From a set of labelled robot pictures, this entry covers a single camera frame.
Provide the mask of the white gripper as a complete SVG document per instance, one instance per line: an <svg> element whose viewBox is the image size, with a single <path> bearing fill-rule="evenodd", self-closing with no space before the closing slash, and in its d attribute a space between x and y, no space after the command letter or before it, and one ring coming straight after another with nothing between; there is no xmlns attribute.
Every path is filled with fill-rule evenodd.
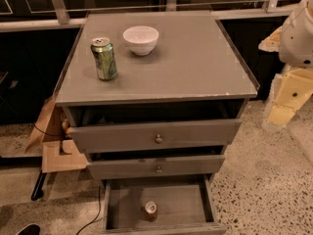
<svg viewBox="0 0 313 235"><path fill-rule="evenodd" d="M313 70L285 66L271 84L268 120L277 126L287 125L312 95Z"/></svg>

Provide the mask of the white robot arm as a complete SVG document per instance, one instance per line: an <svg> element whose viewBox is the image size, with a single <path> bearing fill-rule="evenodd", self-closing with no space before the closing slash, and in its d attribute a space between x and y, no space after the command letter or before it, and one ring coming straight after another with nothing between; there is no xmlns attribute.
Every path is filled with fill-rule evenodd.
<svg viewBox="0 0 313 235"><path fill-rule="evenodd" d="M313 95L313 0L301 0L258 49L277 52L285 64L272 81L265 124L285 127Z"/></svg>

